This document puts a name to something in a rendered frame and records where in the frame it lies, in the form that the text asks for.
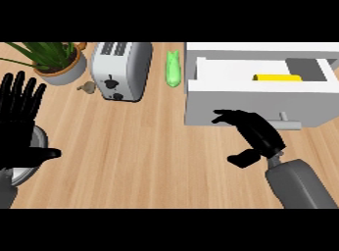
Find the yellow block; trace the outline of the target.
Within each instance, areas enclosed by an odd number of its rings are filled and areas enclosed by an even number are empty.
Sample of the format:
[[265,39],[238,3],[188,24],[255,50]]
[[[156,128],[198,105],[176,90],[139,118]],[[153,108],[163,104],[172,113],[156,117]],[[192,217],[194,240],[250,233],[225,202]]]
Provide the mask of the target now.
[[253,75],[252,80],[258,81],[303,81],[299,75]]

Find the white drawer front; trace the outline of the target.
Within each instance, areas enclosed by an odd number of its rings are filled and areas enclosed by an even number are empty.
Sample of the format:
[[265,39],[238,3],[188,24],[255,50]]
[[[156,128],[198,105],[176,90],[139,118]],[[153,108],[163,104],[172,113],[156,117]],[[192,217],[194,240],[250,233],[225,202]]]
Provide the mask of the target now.
[[284,113],[290,123],[321,126],[339,117],[339,81],[191,80],[185,124],[212,126],[221,109],[258,113],[266,121],[278,121]]

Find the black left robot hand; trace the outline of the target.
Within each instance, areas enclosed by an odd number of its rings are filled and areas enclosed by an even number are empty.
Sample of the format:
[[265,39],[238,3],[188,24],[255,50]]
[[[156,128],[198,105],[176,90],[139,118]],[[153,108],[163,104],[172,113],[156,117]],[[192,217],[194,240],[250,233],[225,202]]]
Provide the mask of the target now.
[[25,72],[6,73],[0,83],[0,170],[34,168],[61,157],[56,148],[31,147],[34,118],[46,84],[36,84]]

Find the pale green bottle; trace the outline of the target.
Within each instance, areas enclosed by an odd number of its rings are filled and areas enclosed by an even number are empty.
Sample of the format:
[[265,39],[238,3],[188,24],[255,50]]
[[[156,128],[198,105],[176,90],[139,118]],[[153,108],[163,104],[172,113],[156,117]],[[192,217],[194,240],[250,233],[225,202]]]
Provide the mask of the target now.
[[178,51],[167,52],[166,82],[170,87],[178,87],[181,84],[181,63]]

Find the small tan garlic bulb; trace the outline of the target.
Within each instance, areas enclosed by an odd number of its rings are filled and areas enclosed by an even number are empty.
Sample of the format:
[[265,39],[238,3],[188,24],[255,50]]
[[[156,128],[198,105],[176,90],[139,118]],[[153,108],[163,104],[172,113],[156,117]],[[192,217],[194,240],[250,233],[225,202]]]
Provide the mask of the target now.
[[77,87],[79,90],[85,90],[88,94],[93,94],[96,91],[96,83],[88,81],[82,86]]

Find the silver toaster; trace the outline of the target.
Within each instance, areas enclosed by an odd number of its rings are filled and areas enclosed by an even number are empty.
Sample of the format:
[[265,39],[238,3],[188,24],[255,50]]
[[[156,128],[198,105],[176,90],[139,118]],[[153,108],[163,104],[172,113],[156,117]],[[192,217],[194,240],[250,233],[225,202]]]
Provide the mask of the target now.
[[105,100],[138,102],[142,99],[151,60],[150,42],[96,44],[90,73]]

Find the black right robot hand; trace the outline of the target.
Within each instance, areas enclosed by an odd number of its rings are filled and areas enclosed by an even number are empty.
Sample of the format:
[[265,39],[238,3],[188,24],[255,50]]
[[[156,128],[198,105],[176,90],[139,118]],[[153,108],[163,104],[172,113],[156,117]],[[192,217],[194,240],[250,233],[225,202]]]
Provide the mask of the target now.
[[226,123],[237,128],[240,135],[250,145],[237,155],[228,157],[228,162],[241,169],[253,165],[260,157],[272,159],[281,155],[287,145],[283,137],[268,121],[256,114],[243,110],[215,110],[218,118],[213,124]]

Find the grey and brown plant pot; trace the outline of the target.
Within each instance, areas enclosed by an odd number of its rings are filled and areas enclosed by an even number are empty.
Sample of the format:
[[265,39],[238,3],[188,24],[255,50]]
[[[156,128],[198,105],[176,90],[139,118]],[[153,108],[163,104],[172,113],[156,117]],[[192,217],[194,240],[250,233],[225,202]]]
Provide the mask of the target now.
[[74,48],[76,48],[76,59],[71,62],[71,65],[61,70],[56,73],[42,73],[39,70],[34,70],[36,74],[40,76],[40,78],[52,85],[65,85],[71,83],[85,73],[88,68],[88,59],[83,54],[83,50],[88,47],[86,42],[80,42]]

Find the white drawer box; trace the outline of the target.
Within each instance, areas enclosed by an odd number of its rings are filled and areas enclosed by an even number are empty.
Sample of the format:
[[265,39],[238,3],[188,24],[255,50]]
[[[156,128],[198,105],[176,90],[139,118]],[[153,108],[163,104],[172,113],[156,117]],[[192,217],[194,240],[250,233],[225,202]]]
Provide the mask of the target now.
[[303,81],[336,81],[326,59],[210,60],[197,58],[197,78],[244,81],[255,75],[299,75]]

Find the green leafy plant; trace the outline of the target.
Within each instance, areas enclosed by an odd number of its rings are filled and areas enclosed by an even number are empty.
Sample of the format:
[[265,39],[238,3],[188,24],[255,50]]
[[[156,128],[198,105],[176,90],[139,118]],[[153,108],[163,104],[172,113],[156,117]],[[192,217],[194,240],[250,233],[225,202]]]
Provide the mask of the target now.
[[0,58],[2,61],[33,67],[43,74],[54,74],[70,67],[77,59],[77,45],[73,42],[24,42],[8,45],[31,60],[30,63]]

